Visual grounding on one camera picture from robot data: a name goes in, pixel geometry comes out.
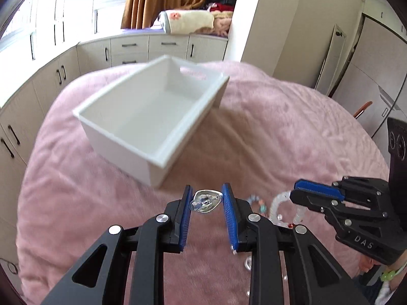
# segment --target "white storage box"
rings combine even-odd
[[[73,113],[97,153],[157,187],[211,106],[219,106],[228,80],[162,56],[93,94]]]

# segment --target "beige wall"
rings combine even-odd
[[[362,0],[300,0],[273,76],[314,87],[338,24],[346,41],[337,77],[353,45],[363,4]]]
[[[237,0],[225,60],[273,75],[299,0]]]

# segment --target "transparent heart-shaped pendant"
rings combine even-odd
[[[190,204],[190,209],[195,212],[209,213],[219,205],[222,199],[223,194],[219,191],[209,189],[198,190]]]

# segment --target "pink fluffy blanket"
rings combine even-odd
[[[135,66],[85,75],[57,98],[38,134],[18,203],[17,248],[22,289],[39,304],[70,266],[113,224],[141,225],[179,199],[186,184],[236,197],[251,193],[269,206],[299,178],[326,184],[343,175],[386,179],[388,167],[359,123],[333,100],[238,63],[207,67],[230,75],[219,109],[204,119],[158,190],[97,155],[72,110]],[[165,255],[167,304],[247,304],[245,255],[230,251],[223,210],[193,214],[181,255]],[[294,209],[286,206],[283,219]],[[303,223],[350,274],[358,254],[335,241],[323,215]]]

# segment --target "camera lens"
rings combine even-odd
[[[406,145],[404,142],[404,137],[400,135],[397,137],[397,154],[401,160],[404,160],[406,155]]]
[[[393,132],[390,132],[389,144],[391,149],[394,149],[394,147],[396,146],[396,138],[394,137]]]

